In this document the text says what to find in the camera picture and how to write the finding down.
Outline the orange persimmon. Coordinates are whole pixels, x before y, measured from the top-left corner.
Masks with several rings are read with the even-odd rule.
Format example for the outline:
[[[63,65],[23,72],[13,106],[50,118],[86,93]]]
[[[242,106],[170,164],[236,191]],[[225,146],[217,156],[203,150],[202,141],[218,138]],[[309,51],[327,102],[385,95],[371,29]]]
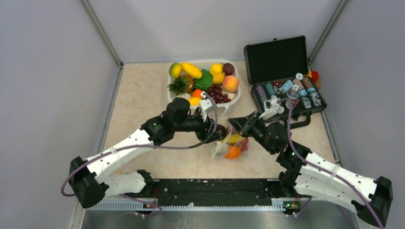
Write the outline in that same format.
[[[226,159],[236,159],[241,155],[241,148],[238,146],[229,146],[228,152],[224,155]]]

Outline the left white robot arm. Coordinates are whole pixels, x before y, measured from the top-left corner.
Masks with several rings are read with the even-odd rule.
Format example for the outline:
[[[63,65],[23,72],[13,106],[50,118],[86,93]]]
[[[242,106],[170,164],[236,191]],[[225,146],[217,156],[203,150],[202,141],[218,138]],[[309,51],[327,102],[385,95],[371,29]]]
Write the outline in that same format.
[[[82,208],[90,208],[105,197],[126,193],[138,193],[148,197],[153,184],[148,173],[137,171],[113,176],[112,173],[135,157],[154,149],[185,150],[185,146],[165,146],[176,132],[195,133],[199,143],[222,141],[228,132],[218,123],[217,107],[212,98],[202,100],[202,105],[191,114],[191,104],[184,98],[175,98],[158,116],[147,120],[134,133],[108,150],[88,158],[76,157],[70,162],[68,178],[63,182],[61,193],[69,185]]]

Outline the clear zip top bag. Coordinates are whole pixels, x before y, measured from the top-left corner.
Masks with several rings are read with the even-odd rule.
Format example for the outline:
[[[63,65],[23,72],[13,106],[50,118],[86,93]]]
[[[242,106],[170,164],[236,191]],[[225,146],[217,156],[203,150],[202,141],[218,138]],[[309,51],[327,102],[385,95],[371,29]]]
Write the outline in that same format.
[[[222,125],[225,129],[223,140],[211,143],[212,159],[236,160],[244,157],[249,150],[249,139],[241,137],[227,119],[233,117],[233,112],[228,106],[219,108],[218,129]]]

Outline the white peeled banana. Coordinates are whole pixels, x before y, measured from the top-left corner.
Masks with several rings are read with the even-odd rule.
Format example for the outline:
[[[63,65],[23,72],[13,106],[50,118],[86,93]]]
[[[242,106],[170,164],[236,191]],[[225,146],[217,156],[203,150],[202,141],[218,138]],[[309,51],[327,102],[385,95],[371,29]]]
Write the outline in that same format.
[[[227,143],[217,141],[212,153],[212,157],[224,156],[229,152],[229,145]]]

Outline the yellow wrinkled fruit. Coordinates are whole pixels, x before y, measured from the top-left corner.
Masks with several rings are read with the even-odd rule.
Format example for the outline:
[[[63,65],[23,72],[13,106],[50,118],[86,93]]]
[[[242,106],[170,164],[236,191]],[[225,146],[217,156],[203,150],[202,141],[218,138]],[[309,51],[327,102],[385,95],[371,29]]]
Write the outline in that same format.
[[[214,84],[222,84],[225,79],[225,74],[220,72],[215,72],[213,74],[213,83]]]

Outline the peach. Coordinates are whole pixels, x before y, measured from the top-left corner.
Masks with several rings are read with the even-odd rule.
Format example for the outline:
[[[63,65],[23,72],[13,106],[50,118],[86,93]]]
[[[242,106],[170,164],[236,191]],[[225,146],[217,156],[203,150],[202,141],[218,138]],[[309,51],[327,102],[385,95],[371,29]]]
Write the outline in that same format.
[[[239,86],[239,79],[234,75],[226,76],[222,82],[223,89],[229,93],[236,92],[238,86]]]

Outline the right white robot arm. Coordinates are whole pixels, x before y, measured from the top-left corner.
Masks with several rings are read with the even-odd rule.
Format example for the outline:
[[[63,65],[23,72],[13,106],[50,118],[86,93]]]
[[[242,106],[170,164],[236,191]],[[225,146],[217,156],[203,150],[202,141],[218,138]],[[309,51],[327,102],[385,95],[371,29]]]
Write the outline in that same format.
[[[383,229],[393,200],[391,180],[370,178],[327,161],[291,139],[291,118],[287,125],[266,125],[257,112],[229,118],[228,123],[243,137],[252,137],[286,169],[280,191],[296,193],[334,203],[355,213],[369,225]]]

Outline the dark purple plum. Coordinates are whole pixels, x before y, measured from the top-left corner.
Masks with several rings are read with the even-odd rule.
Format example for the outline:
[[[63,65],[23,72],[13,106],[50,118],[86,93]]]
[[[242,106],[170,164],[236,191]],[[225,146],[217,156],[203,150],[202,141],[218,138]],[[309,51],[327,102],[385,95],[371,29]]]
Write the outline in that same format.
[[[225,126],[223,125],[217,125],[215,133],[220,135],[221,138],[225,138],[228,135],[228,130]]]

